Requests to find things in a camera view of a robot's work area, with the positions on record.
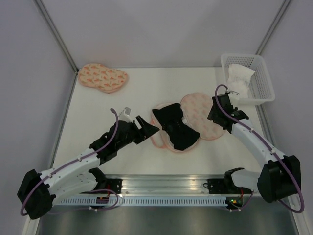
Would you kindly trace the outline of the floral mesh laundry bag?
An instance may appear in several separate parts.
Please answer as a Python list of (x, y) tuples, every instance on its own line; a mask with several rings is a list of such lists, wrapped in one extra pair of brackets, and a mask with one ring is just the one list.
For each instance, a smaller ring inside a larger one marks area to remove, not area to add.
[[(199, 139), (205, 141), (213, 141), (220, 138), (225, 130), (219, 125), (207, 120), (208, 114), (213, 106), (212, 98), (204, 93), (188, 94), (180, 102), (183, 111), (182, 121), (184, 124), (199, 132)], [(171, 143), (168, 134), (160, 130), (160, 132), (150, 138), (152, 144), (161, 149), (169, 149), (173, 152), (183, 153), (194, 148), (198, 140), (192, 141), (184, 150), (174, 149), (174, 144)]]

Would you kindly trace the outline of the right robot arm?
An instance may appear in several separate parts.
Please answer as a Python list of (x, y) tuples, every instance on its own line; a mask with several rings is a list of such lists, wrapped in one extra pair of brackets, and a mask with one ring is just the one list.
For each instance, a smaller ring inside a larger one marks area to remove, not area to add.
[(213, 106), (208, 120), (221, 126), (238, 139), (258, 162), (261, 172), (242, 167), (225, 172), (223, 187), (228, 193), (240, 188), (260, 193), (268, 202), (292, 196), (301, 191), (300, 161), (287, 156), (254, 130), (249, 117), (230, 102), (228, 94), (212, 98)]

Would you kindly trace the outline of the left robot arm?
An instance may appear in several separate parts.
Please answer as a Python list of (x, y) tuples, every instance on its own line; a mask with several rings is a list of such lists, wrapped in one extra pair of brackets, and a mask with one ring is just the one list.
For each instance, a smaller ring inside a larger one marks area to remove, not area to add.
[(96, 177), (99, 166), (116, 157), (125, 146), (140, 144), (159, 128), (141, 116), (133, 121), (117, 119), (114, 125), (77, 157), (63, 165), (42, 172), (28, 171), (19, 187), (17, 197), (22, 207), (21, 216), (37, 219), (47, 214), (59, 201), (79, 193), (103, 193), (107, 182)]

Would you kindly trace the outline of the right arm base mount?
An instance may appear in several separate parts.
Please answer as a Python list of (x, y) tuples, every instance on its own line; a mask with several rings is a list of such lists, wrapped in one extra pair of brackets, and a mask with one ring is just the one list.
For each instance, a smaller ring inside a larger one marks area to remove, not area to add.
[(239, 188), (236, 186), (228, 187), (222, 178), (207, 179), (206, 182), (203, 183), (203, 187), (208, 190), (209, 194), (238, 194), (241, 196), (252, 193), (252, 191), (247, 188)]

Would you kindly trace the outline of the black bra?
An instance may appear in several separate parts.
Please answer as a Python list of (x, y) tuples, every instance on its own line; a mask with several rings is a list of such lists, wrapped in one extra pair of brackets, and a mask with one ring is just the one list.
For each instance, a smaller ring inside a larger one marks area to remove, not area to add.
[(173, 152), (185, 152), (193, 148), (200, 133), (184, 122), (179, 103), (165, 103), (152, 109), (153, 124), (160, 129), (163, 146)]

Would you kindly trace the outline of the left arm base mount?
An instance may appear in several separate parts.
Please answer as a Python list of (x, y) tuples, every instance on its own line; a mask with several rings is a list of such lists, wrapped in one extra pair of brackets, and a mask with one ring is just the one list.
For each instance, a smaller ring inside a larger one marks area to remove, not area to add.
[[(119, 194), (122, 189), (122, 179), (107, 179), (105, 182), (97, 184), (94, 190), (99, 189), (110, 189), (115, 193)], [(97, 196), (97, 203), (108, 203), (110, 196), (113, 195), (111, 192), (107, 192), (106, 196)]]

